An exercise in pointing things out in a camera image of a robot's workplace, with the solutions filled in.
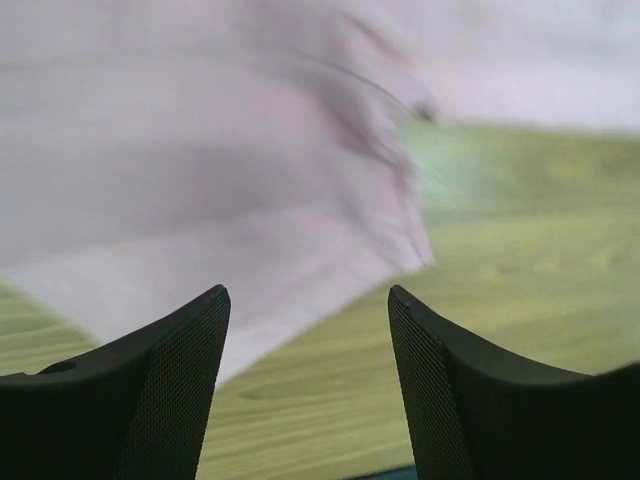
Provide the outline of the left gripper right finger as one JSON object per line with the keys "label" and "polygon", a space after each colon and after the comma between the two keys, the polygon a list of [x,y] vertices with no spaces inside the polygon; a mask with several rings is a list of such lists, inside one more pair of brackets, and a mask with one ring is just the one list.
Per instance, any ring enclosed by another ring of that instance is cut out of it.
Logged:
{"label": "left gripper right finger", "polygon": [[388,314],[421,479],[635,479],[639,367],[599,375],[510,352],[400,286]]}

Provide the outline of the pink t shirt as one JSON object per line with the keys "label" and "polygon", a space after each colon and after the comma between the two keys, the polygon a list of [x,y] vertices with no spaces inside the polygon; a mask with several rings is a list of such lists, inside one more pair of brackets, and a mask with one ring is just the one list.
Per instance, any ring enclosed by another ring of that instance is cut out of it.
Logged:
{"label": "pink t shirt", "polygon": [[399,274],[406,127],[639,132],[635,1],[5,1],[1,276],[101,343],[222,283],[229,380]]}

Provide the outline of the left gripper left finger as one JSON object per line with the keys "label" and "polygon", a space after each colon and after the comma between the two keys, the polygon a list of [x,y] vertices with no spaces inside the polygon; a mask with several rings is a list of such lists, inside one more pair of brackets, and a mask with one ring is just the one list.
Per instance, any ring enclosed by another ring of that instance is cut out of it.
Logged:
{"label": "left gripper left finger", "polygon": [[195,478],[229,318],[218,285],[92,351],[2,377],[2,478]]}

